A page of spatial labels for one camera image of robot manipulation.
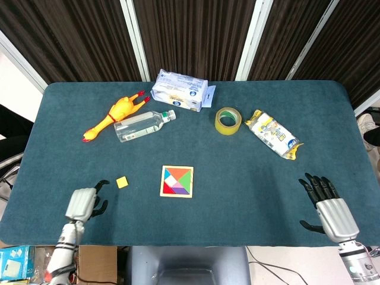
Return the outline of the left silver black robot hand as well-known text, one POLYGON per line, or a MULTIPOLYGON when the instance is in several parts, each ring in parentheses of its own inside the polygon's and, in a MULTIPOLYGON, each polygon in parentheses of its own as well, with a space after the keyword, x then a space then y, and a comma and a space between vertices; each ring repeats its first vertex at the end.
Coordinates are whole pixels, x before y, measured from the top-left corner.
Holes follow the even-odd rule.
POLYGON ((99 191, 103 185, 108 185, 108 180, 99 181, 93 188, 81 188, 75 190, 66 209, 65 217, 71 221, 87 222, 89 219, 102 215, 108 206, 108 200, 104 200, 100 208, 97 208, 100 197, 99 191))

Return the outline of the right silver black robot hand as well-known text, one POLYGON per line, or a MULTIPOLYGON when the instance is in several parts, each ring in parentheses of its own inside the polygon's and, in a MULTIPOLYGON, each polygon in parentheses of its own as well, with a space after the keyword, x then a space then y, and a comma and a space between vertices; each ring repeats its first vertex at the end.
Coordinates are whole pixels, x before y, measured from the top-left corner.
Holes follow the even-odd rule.
POLYGON ((299 179, 318 217, 320 226, 301 220, 300 225, 308 231, 325 234, 335 243, 355 240, 359 234, 356 221, 335 186, 326 177, 305 173, 306 179, 299 179))

